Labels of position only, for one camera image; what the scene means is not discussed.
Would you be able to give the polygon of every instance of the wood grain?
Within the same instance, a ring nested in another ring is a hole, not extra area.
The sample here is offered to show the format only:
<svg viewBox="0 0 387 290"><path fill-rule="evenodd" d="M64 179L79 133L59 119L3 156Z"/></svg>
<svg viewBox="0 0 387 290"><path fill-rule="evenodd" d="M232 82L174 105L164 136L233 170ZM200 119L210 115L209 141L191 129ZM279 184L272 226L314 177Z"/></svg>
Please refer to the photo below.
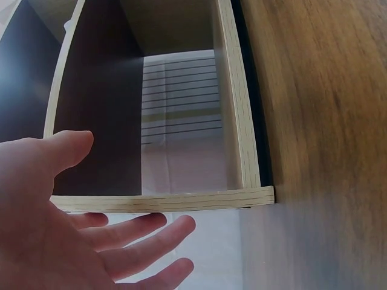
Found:
<svg viewBox="0 0 387 290"><path fill-rule="evenodd" d="M54 120L54 132L92 131L94 145L81 164L56 178L54 194L140 195L142 53L118 1L79 1L73 21L46 136Z"/></svg>
<svg viewBox="0 0 387 290"><path fill-rule="evenodd" d="M144 54L212 49L208 0L120 0Z"/></svg>
<svg viewBox="0 0 387 290"><path fill-rule="evenodd" d="M273 187L165 196L52 196L65 211L154 213L244 208L274 203Z"/></svg>
<svg viewBox="0 0 387 290"><path fill-rule="evenodd" d="M0 31L0 142L42 138L60 45L27 1Z"/></svg>
<svg viewBox="0 0 387 290"><path fill-rule="evenodd" d="M385 1L241 2L278 201L241 212L245 289L386 289Z"/></svg>
<svg viewBox="0 0 387 290"><path fill-rule="evenodd" d="M213 2L213 38L220 88L229 189L261 186L249 92L230 0Z"/></svg>

